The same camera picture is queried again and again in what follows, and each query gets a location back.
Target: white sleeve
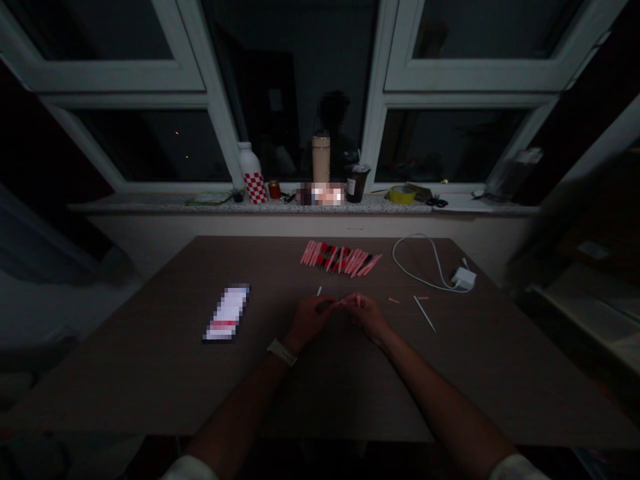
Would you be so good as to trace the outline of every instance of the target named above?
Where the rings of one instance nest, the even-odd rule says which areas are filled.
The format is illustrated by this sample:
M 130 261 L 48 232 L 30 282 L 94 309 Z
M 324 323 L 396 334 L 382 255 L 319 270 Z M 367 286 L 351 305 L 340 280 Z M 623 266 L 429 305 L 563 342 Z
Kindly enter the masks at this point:
M 218 480 L 215 472 L 191 455 L 178 458 L 160 480 Z
M 489 480 L 549 480 L 549 478 L 529 460 L 516 453 L 498 463 L 491 472 Z

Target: window sill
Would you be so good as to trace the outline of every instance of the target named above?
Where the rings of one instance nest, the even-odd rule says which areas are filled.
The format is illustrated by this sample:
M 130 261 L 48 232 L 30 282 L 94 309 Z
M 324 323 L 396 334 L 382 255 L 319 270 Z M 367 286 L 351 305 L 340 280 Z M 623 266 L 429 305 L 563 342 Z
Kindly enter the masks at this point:
M 523 207 L 513 203 L 494 203 L 488 200 L 472 200 L 465 193 L 442 194 L 449 202 L 443 209 L 424 203 L 396 205 L 382 195 L 365 195 L 361 203 L 346 203 L 339 207 L 302 206 L 295 202 L 269 201 L 254 205 L 248 200 L 222 205 L 186 205 L 195 195 L 168 193 L 115 193 L 89 203 L 72 204 L 69 209 L 82 213 L 269 213 L 269 214 L 330 214 L 330 215 L 423 215 L 427 213 L 485 213 L 490 215 L 535 215 L 539 207 Z

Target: cable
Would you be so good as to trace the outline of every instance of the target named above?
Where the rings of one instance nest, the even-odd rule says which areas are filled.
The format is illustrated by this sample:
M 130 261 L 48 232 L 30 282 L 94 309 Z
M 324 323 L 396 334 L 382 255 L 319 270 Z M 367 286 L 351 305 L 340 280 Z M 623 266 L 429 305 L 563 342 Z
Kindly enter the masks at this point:
M 426 238 L 427 240 L 429 240 L 431 242 L 431 245 L 433 246 L 433 252 L 435 254 L 435 261 L 437 262 L 438 270 L 440 271 L 440 280 L 442 280 L 442 284 L 444 285 L 444 287 L 439 287 L 438 285 L 434 285 L 432 283 L 429 283 L 428 281 L 424 281 L 424 280 L 416 277 L 415 275 L 410 274 L 408 271 L 405 270 L 405 268 L 402 265 L 400 265 L 400 262 L 398 262 L 398 260 L 395 258 L 395 248 L 398 246 L 398 243 L 400 243 L 400 242 L 402 242 L 402 240 L 406 240 L 406 239 L 408 239 L 410 237 L 424 237 L 424 238 Z M 445 277 L 442 274 L 442 267 L 440 266 L 440 259 L 438 258 L 438 250 L 436 250 L 436 248 L 435 248 L 435 243 L 428 236 L 426 236 L 426 235 L 424 235 L 422 233 L 414 233 L 412 235 L 407 235 L 406 237 L 403 237 L 400 240 L 398 240 L 395 243 L 395 245 L 393 246 L 393 250 L 391 251 L 391 256 L 393 257 L 393 261 L 396 263 L 396 265 L 398 265 L 398 267 L 400 267 L 401 270 L 404 273 L 406 273 L 411 278 L 415 278 L 416 280 L 418 280 L 418 281 L 420 281 L 420 282 L 422 282 L 422 283 L 424 283 L 424 284 L 426 284 L 426 285 L 428 285 L 430 287 L 436 288 L 438 290 L 450 291 L 450 292 L 453 292 L 453 293 L 467 293 L 467 292 L 470 292 L 473 289 L 473 287 L 472 287 L 469 290 L 456 290 L 458 285 L 454 285 L 454 286 L 450 287 L 449 284 L 447 284 L 447 282 L 445 281 Z M 471 271 L 469 269 L 468 264 L 467 264 L 467 260 L 466 259 L 462 259 L 462 262 L 465 264 L 467 270 Z

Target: hand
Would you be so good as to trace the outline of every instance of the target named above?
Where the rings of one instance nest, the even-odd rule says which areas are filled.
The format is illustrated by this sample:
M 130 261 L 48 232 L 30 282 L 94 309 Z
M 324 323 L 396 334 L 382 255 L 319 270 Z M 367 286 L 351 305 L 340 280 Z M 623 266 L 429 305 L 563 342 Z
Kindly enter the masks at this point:
M 338 308 L 346 310 L 351 321 L 378 347 L 382 347 L 384 339 L 393 332 L 387 318 L 369 297 L 352 293 L 339 302 Z
M 323 303 L 328 303 L 326 309 L 318 311 Z M 296 357 L 302 349 L 320 333 L 337 305 L 335 297 L 320 295 L 300 300 L 293 317 L 293 325 L 282 344 Z

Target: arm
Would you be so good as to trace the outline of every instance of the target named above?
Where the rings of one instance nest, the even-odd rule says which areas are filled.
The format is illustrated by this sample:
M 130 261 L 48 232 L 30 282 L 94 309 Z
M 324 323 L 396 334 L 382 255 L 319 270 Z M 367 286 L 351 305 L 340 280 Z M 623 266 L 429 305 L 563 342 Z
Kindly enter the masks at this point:
M 319 313 L 317 308 L 322 303 L 330 305 Z M 298 356 L 322 330 L 335 306 L 335 298 L 328 295 L 302 300 L 282 344 Z M 273 394 L 288 370 L 284 361 L 269 353 L 207 420 L 187 446 L 185 454 L 208 464 L 219 478 L 233 478 L 258 435 Z
M 486 479 L 495 466 L 517 450 L 500 429 L 446 381 L 389 325 L 373 300 L 354 295 L 340 302 L 392 362 L 413 394 L 434 435 L 472 479 Z

